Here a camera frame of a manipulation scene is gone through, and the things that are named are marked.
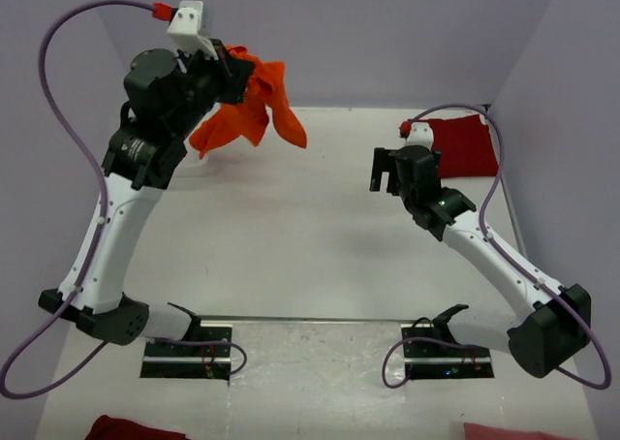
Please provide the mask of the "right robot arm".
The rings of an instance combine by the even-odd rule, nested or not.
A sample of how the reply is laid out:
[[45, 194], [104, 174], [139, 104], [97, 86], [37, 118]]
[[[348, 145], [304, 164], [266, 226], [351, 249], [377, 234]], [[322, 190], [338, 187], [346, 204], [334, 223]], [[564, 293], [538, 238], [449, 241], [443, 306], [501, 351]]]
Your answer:
[[591, 297], [537, 269], [488, 225], [475, 204], [442, 185], [441, 155], [411, 144], [377, 147], [369, 189], [401, 199], [413, 221], [472, 264], [502, 295], [514, 316], [500, 324], [497, 343], [528, 374], [542, 378], [586, 347]]

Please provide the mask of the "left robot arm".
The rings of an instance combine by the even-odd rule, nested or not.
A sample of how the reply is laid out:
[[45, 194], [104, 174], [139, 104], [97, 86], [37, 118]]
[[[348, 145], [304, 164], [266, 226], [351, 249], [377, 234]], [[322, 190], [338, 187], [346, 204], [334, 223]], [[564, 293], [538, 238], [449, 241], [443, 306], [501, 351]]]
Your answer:
[[96, 210], [72, 269], [58, 288], [40, 294], [43, 310], [106, 343], [167, 340], [181, 356], [200, 348], [196, 314], [127, 297], [125, 275], [149, 215], [187, 154], [186, 138], [215, 104], [241, 103], [254, 69], [222, 44], [214, 57], [155, 48], [133, 59], [119, 128], [95, 166], [103, 179]]

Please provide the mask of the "orange t-shirt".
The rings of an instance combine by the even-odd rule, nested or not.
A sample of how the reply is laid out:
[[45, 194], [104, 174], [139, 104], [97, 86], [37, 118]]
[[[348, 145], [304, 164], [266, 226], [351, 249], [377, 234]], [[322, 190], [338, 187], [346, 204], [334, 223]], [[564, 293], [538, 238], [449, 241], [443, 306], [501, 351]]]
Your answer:
[[223, 104], [202, 122], [189, 137], [189, 144], [203, 158], [210, 151], [223, 147], [239, 137], [257, 146], [267, 126], [272, 125], [281, 139], [305, 148], [306, 132], [293, 112], [285, 86], [286, 64], [283, 61], [263, 61], [245, 46], [228, 46], [236, 59], [255, 65], [248, 79], [243, 102]]

